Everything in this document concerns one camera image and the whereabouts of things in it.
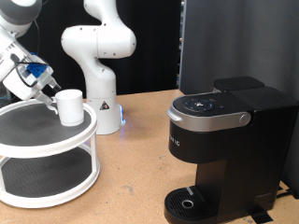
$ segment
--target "coffee maker control panel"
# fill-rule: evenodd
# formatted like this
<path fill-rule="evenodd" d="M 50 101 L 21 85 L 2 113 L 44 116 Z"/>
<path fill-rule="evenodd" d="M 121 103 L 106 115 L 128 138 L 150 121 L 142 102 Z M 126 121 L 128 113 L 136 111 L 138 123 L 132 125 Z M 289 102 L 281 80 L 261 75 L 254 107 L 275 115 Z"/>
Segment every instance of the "coffee maker control panel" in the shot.
<path fill-rule="evenodd" d="M 192 111 L 208 111 L 214 108 L 214 104 L 210 100 L 192 98 L 184 101 L 184 107 Z"/>
<path fill-rule="evenodd" d="M 173 102 L 173 107 L 183 114 L 196 117 L 213 117 L 253 110 L 229 92 L 181 96 Z"/>

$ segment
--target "coffee maker lid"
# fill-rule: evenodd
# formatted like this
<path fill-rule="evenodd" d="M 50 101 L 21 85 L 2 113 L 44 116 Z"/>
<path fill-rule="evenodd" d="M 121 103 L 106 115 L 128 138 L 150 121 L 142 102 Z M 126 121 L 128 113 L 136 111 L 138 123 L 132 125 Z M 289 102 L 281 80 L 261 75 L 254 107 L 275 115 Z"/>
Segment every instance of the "coffee maker lid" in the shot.
<path fill-rule="evenodd" d="M 177 126 L 192 132 L 213 132 L 249 124 L 253 108 L 229 92 L 181 96 L 167 115 Z"/>

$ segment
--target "black shelf surface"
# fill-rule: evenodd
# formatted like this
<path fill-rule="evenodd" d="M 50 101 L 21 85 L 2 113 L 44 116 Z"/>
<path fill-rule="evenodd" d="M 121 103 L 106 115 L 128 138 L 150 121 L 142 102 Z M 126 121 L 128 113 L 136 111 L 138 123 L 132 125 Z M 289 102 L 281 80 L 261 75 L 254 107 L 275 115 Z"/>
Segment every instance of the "black shelf surface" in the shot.
<path fill-rule="evenodd" d="M 91 122 L 90 114 L 84 110 L 83 123 L 65 127 L 59 116 L 48 110 L 44 104 L 26 105 L 0 116 L 0 144 L 14 147 L 54 144 L 83 132 Z"/>

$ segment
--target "warning label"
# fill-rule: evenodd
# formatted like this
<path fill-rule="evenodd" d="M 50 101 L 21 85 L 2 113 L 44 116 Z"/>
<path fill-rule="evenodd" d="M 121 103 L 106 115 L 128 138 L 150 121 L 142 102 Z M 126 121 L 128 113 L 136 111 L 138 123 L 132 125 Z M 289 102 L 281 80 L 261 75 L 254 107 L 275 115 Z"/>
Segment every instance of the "warning label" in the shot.
<path fill-rule="evenodd" d="M 108 106 L 108 104 L 104 101 L 103 104 L 102 104 L 102 106 L 101 106 L 101 108 L 100 108 L 100 110 L 107 110 L 107 109 L 109 109 L 109 106 Z"/>

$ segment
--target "black background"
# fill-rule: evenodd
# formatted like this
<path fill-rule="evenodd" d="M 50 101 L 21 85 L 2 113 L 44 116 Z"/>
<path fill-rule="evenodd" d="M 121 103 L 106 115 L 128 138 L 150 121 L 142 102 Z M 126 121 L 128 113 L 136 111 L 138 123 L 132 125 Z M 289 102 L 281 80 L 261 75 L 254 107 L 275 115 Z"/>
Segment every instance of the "black background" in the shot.
<path fill-rule="evenodd" d="M 137 40 L 131 57 L 101 60 L 116 74 L 117 94 L 174 89 L 178 72 L 180 0 L 117 0 L 117 7 L 122 21 Z M 83 72 L 64 52 L 61 36 L 67 27 L 101 22 L 84 10 L 83 0 L 49 0 L 36 21 L 40 31 L 39 56 L 51 65 L 53 77 L 64 90 L 79 89 L 85 97 Z M 35 24 L 18 40 L 29 51 L 37 52 Z M 44 92 L 53 95 L 50 88 Z"/>

